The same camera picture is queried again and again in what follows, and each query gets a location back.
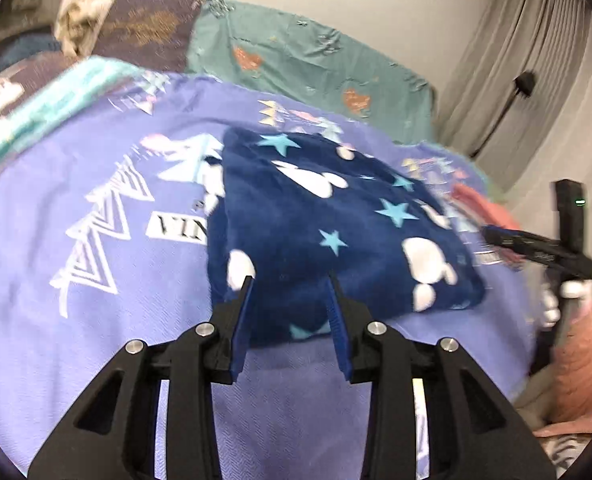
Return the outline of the pink padded sleeve forearm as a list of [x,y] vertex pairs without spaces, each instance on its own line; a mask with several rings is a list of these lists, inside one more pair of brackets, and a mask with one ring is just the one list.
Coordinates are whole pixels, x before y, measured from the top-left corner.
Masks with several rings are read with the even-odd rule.
[[553,370],[550,423],[534,430],[535,437],[592,434],[592,306],[582,308],[554,349]]

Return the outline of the white gloved right hand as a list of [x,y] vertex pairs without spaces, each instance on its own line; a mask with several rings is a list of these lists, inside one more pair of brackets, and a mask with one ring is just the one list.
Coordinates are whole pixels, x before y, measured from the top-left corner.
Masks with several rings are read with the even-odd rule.
[[541,285],[541,299],[544,307],[542,326],[551,330],[567,312],[570,321],[580,321],[592,312],[592,281],[566,281],[554,292],[554,285],[544,280]]

